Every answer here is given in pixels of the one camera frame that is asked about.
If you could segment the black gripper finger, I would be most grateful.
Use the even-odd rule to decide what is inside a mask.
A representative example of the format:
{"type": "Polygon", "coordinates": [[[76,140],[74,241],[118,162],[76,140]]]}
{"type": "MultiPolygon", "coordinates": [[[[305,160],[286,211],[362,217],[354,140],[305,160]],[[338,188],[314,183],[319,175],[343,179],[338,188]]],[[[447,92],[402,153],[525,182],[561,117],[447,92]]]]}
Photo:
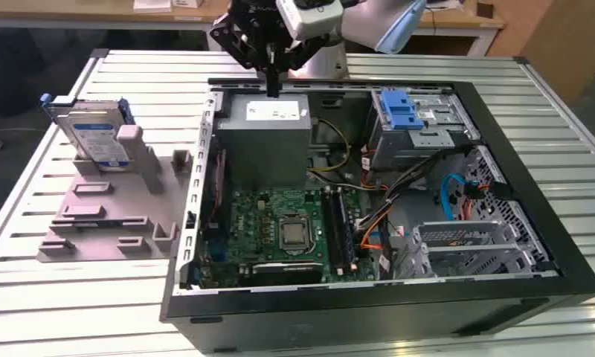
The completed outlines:
{"type": "Polygon", "coordinates": [[[273,63],[262,23],[224,13],[210,35],[242,67],[256,70],[259,78],[265,79],[267,96],[273,97],[273,63]]]}
{"type": "Polygon", "coordinates": [[[274,44],[273,61],[273,96],[279,97],[282,90],[281,77],[290,71],[303,67],[314,57],[319,49],[327,44],[327,35],[322,35],[302,41],[293,48],[289,41],[274,44]]]}

